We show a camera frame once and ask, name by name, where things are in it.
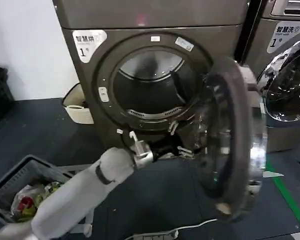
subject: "white cable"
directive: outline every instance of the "white cable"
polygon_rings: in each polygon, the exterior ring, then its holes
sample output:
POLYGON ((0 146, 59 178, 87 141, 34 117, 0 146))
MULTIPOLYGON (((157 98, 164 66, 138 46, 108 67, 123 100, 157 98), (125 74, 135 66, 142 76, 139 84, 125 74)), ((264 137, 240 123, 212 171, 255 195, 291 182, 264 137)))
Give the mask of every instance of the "white cable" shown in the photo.
POLYGON ((127 237, 124 240, 129 240, 129 239, 132 239, 132 238, 135 238, 135 237, 144 237, 144 236, 153 236, 153 235, 168 235, 168 234, 171 234, 171 233, 173 233, 177 230, 198 228, 198 227, 201 227, 202 225, 205 225, 205 224, 208 224, 208 223, 211 223, 211 222, 214 222, 214 221, 217 221, 217 219, 210 219, 210 220, 204 221, 204 222, 196 224, 196 225, 180 226, 180 227, 174 228, 174 229, 169 230, 169 231, 158 231, 158 232, 151 232, 151 233, 134 234, 132 236, 127 237))

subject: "plastic laundry basket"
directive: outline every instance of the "plastic laundry basket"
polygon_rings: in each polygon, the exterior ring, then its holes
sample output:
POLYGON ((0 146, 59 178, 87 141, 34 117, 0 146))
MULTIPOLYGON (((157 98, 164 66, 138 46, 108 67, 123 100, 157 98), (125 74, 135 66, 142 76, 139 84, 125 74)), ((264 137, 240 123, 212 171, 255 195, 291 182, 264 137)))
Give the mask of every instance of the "plastic laundry basket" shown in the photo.
POLYGON ((16 193, 26 185, 36 180, 65 183, 73 175, 62 172, 54 165, 33 155, 26 156, 0 179, 0 222, 3 224, 15 223, 10 215, 10 207, 16 193))
POLYGON ((85 106, 86 97, 80 83, 65 95, 62 105, 70 118, 77 124, 94 124, 90 109, 85 106))

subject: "black strap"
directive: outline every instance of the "black strap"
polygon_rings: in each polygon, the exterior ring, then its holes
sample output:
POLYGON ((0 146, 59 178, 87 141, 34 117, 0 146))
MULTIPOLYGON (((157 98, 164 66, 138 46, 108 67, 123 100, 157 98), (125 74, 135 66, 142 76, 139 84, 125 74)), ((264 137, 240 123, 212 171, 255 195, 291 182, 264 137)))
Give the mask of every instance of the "black strap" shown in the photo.
POLYGON ((98 177, 98 179, 104 184, 104 185, 108 185, 110 183, 112 183, 113 181, 108 180, 105 175, 103 174, 103 172, 101 171, 100 165, 98 165, 95 168, 95 174, 98 177))

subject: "open washer door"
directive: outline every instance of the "open washer door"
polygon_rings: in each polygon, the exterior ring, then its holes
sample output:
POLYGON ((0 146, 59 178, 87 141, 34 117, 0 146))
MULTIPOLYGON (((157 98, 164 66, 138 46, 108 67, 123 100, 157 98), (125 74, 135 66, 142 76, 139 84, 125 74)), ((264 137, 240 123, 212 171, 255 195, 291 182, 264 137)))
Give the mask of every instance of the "open washer door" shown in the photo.
POLYGON ((220 219, 248 212, 261 187, 266 164, 266 123, 257 81, 231 58, 207 75, 192 128, 192 152, 205 193, 220 219))

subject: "gray basket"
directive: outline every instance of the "gray basket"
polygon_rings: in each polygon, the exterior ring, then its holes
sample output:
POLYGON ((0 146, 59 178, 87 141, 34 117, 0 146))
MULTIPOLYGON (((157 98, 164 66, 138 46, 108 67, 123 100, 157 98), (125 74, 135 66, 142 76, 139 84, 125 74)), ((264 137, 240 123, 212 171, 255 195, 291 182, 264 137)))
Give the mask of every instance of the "gray basket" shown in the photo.
POLYGON ((0 222, 3 224, 15 223, 10 215, 10 207, 16 193, 26 185, 37 180, 65 183, 72 176, 36 156, 26 156, 0 179, 0 222))

